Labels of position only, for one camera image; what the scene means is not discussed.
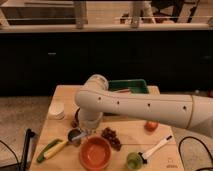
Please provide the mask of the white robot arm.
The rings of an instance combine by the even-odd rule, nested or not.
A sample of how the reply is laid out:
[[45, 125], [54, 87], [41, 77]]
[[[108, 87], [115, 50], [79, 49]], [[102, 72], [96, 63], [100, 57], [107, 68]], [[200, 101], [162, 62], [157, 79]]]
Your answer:
[[92, 75], [75, 94], [78, 119], [86, 130], [98, 128], [104, 113], [126, 115], [190, 130], [213, 138], [213, 98], [179, 94], [109, 91], [108, 80]]

